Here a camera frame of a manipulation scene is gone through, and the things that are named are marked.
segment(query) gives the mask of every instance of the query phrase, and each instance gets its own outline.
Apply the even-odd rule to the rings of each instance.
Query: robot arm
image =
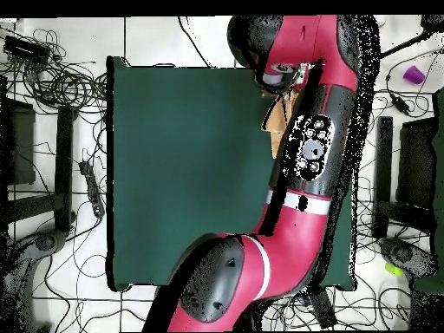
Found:
[[[322,249],[360,75],[352,19],[234,16],[228,42],[273,94],[295,87],[301,64],[317,66],[282,139],[258,226],[191,249],[154,299],[144,331],[232,330],[252,302],[302,290]]]

